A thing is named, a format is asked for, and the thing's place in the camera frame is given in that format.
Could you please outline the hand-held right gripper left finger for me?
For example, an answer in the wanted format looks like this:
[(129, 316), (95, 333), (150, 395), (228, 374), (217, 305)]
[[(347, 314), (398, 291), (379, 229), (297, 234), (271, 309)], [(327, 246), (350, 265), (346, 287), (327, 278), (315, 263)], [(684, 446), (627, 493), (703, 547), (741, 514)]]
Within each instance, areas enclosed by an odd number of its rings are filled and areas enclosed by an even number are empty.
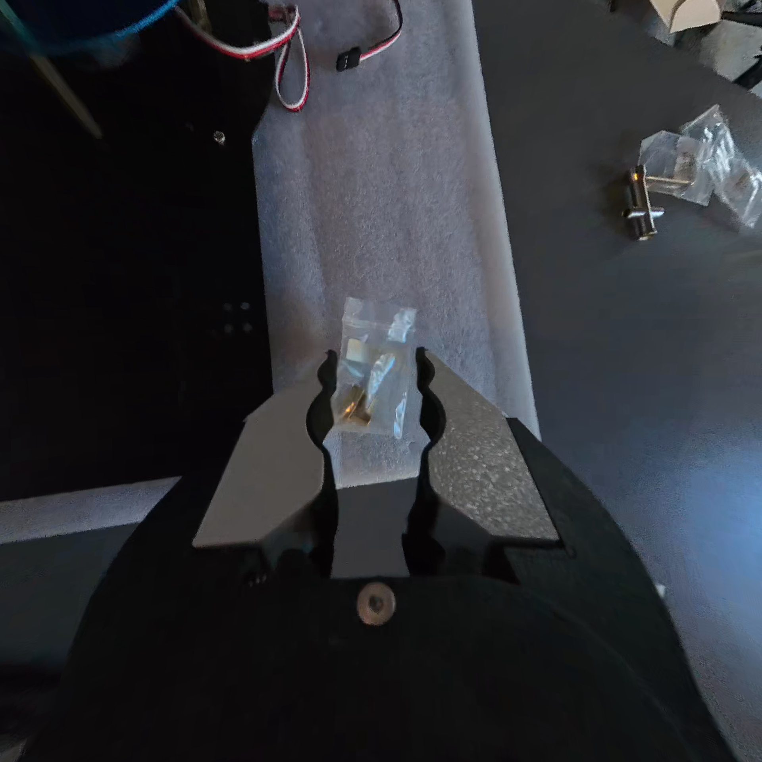
[(338, 355), (328, 350), (245, 418), (195, 549), (252, 548), (269, 568), (300, 552), (320, 576), (331, 575), (338, 491), (325, 439), (334, 424), (337, 369)]

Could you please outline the small metal shaft part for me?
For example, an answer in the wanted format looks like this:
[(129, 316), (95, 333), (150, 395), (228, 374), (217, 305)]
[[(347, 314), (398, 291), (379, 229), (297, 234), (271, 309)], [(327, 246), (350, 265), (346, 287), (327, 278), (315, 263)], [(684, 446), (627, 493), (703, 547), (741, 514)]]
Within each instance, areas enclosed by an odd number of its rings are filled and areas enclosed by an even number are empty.
[(645, 165), (629, 170), (626, 181), (626, 202), (622, 217), (627, 221), (635, 240), (648, 241), (656, 236), (656, 221), (664, 214), (662, 207), (653, 206), (646, 183)]

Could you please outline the dark work desk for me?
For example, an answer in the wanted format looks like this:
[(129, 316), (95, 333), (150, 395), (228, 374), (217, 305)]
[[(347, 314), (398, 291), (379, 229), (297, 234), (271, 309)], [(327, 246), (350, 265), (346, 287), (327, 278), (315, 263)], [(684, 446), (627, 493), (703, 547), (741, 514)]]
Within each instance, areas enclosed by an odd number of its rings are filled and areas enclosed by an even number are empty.
[(65, 560), (2, 605), (2, 733), (57, 701), (30, 760), (760, 760), (760, 227), (622, 219), (641, 139), (714, 105), (759, 168), (760, 100), (593, 2), (471, 4), (539, 433), (499, 408), (564, 549), (410, 575), (416, 349), (498, 407), (418, 316), (402, 439), (325, 439), (329, 577), (188, 544), (227, 461), (32, 542)]

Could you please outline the clear bag of dark parts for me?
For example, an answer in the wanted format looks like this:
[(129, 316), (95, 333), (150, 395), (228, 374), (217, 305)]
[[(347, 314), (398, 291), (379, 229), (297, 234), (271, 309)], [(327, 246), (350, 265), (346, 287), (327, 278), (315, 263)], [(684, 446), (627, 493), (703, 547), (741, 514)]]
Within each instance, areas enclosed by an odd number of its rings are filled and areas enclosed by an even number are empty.
[(738, 148), (719, 105), (678, 133), (662, 130), (643, 139), (639, 164), (651, 193), (699, 206), (715, 196), (744, 227), (753, 229), (760, 221), (760, 169)]

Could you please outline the small clear screw pouch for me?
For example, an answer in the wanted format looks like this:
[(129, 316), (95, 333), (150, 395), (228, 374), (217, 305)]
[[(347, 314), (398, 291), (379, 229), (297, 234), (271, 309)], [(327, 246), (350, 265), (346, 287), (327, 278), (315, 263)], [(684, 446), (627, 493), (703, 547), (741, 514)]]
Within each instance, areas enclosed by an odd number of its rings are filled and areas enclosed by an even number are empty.
[(414, 383), (417, 317), (411, 307), (345, 300), (331, 399), (333, 422), (340, 430), (402, 439)]

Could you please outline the white foam sheet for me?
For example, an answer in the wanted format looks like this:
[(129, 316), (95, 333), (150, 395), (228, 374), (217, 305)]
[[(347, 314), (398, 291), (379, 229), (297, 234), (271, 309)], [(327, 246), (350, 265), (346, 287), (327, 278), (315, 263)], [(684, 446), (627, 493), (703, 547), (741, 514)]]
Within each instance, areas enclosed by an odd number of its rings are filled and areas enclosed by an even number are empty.
[(2, 51), (2, 543), (136, 523), (339, 344), (348, 296), (539, 433), (470, 2), (299, 2), (310, 100), (166, 14), (100, 69), (87, 134)]

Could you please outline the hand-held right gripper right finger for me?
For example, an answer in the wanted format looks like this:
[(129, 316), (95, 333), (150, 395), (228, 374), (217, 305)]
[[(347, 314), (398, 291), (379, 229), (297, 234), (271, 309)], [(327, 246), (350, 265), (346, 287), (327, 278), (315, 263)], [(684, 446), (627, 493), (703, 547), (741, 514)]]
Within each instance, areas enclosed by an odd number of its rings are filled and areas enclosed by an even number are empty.
[(415, 361), (428, 443), (406, 521), (410, 575), (515, 577), (508, 550), (563, 550), (507, 416), (431, 350)]

